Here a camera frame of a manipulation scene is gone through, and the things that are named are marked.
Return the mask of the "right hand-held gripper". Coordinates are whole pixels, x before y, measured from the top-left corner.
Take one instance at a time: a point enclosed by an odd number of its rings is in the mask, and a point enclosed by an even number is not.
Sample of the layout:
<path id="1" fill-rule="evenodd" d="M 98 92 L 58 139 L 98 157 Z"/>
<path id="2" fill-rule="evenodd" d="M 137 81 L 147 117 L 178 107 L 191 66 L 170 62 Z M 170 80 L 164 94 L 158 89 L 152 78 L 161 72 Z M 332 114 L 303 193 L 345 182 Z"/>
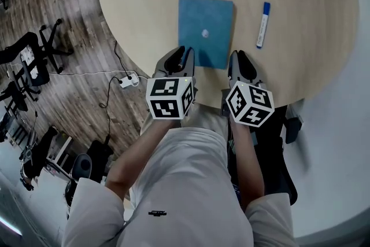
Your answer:
<path id="1" fill-rule="evenodd" d="M 242 50 L 234 50 L 228 66 L 229 80 L 239 80 L 240 75 L 253 82 L 257 71 Z M 273 114 L 275 106 L 272 93 L 252 84 L 236 81 L 228 90 L 223 103 L 223 114 L 231 116 L 235 123 L 260 127 Z"/>

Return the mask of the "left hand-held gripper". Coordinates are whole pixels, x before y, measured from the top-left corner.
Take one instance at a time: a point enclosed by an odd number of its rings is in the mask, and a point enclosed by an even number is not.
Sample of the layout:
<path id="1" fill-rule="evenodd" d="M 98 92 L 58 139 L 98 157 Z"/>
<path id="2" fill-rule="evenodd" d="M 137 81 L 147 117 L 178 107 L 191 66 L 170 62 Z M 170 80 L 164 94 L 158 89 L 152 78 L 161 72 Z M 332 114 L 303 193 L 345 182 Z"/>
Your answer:
<path id="1" fill-rule="evenodd" d="M 182 120 L 195 101 L 195 53 L 188 48 L 182 68 L 184 52 L 185 47 L 179 46 L 161 57 L 147 81 L 146 101 L 154 119 Z"/>

